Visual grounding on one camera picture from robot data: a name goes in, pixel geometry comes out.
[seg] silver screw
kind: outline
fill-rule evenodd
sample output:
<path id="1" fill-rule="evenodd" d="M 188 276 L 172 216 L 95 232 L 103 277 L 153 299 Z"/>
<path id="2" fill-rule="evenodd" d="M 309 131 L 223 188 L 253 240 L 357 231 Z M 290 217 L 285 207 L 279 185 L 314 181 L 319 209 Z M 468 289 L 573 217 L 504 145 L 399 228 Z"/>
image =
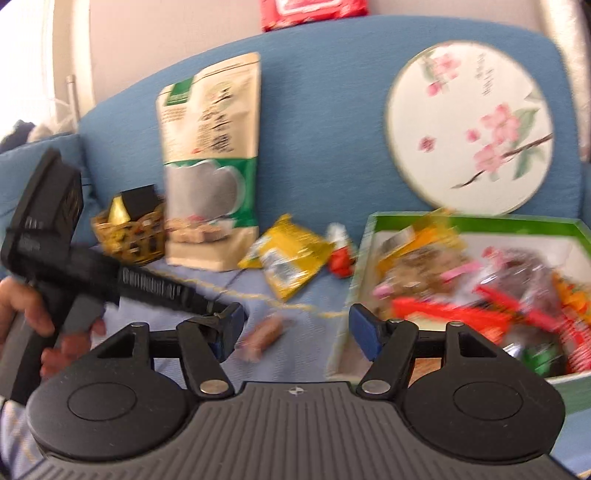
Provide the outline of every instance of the silver screw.
<path id="1" fill-rule="evenodd" d="M 199 388 L 207 395 L 219 395 L 228 390 L 230 386 L 224 380 L 206 380 L 199 385 Z"/>
<path id="2" fill-rule="evenodd" d="M 361 385 L 361 390 L 370 395 L 381 395 L 390 390 L 390 384 L 384 380 L 367 380 Z"/>

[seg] window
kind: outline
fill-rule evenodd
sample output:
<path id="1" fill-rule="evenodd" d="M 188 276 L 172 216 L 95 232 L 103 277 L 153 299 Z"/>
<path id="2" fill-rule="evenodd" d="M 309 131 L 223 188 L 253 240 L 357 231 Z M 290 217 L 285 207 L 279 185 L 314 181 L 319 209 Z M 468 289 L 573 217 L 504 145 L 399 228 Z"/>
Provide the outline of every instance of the window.
<path id="1" fill-rule="evenodd" d="M 24 120 L 50 117 L 53 0 L 11 0 L 0 10 L 0 138 Z"/>

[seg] wall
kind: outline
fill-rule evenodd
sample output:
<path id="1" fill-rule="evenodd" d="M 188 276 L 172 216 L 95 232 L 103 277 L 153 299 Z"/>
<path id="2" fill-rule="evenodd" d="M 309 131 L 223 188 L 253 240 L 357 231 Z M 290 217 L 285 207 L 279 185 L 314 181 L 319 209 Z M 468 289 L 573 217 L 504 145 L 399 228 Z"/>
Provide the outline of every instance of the wall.
<path id="1" fill-rule="evenodd" d="M 538 0 L 369 0 L 369 5 L 373 14 L 479 18 L 540 30 Z M 259 0 L 90 0 L 89 8 L 97 102 L 182 59 L 261 31 Z"/>

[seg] gold basket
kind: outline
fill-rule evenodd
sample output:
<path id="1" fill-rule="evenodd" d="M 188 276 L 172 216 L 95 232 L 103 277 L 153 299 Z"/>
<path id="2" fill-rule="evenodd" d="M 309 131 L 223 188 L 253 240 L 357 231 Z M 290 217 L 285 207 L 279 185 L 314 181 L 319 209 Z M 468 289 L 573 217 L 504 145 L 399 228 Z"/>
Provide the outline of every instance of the gold basket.
<path id="1" fill-rule="evenodd" d="M 164 204 L 136 222 L 113 225 L 108 212 L 92 219 L 92 229 L 105 253 L 125 263 L 145 265 L 164 256 Z"/>

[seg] round decorative plate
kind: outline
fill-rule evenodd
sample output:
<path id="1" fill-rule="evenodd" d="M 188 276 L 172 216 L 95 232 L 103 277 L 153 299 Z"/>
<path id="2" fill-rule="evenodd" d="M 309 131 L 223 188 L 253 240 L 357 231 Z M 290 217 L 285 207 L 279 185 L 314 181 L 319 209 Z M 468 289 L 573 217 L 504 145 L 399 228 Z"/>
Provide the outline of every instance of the round decorative plate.
<path id="1" fill-rule="evenodd" d="M 394 81 L 385 115 L 394 162 L 435 206 L 510 212 L 550 167 L 544 96 L 519 63 L 491 46 L 454 41 L 420 53 Z"/>

